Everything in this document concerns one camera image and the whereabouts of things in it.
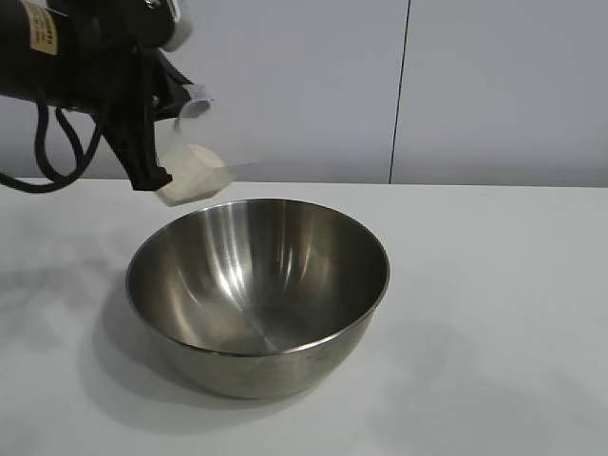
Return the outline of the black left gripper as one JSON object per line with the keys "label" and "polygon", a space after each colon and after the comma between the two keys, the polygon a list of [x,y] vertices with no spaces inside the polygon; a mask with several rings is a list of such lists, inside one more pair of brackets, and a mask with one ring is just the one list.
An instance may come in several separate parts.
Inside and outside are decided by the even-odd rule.
{"label": "black left gripper", "polygon": [[158,164],[155,120],[175,119],[190,101],[192,82],[161,52],[170,39],[168,1],[58,1],[74,30],[74,78],[66,105],[85,113],[101,109],[111,71],[125,79],[113,109],[117,158],[134,190],[157,191],[172,178]]}

